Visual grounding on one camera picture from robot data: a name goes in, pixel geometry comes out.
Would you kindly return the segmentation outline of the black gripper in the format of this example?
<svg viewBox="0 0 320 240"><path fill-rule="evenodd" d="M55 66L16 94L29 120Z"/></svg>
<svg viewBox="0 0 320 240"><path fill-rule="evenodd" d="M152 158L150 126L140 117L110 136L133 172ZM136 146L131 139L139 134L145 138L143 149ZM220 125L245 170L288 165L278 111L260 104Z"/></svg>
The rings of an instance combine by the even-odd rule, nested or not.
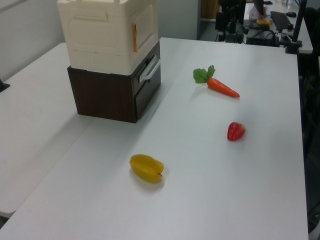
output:
<svg viewBox="0 0 320 240"><path fill-rule="evenodd" d="M236 33L237 15L234 12L218 12L215 19L215 29L218 30L218 41L224 42L226 31L229 34Z"/></svg>

